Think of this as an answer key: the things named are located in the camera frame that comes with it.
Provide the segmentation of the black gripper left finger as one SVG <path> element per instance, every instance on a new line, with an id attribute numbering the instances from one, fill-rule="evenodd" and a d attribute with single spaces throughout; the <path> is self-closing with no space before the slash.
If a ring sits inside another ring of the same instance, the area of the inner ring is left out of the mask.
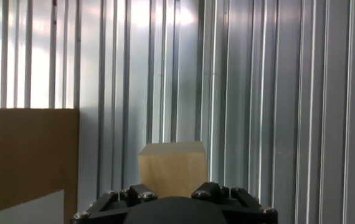
<path id="1" fill-rule="evenodd" d="M 90 215 L 101 213 L 127 213 L 131 208 L 142 203 L 157 200 L 158 196 L 143 184 L 131 185 L 120 191 L 105 192 L 88 209 Z"/>

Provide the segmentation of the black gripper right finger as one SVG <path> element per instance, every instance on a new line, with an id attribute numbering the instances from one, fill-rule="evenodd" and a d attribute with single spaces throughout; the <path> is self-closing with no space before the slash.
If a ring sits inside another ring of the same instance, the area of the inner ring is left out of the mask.
<path id="1" fill-rule="evenodd" d="M 260 204 L 244 188 L 228 188 L 216 182 L 204 182 L 191 195 L 192 199 L 203 200 L 217 205 L 260 211 Z"/>

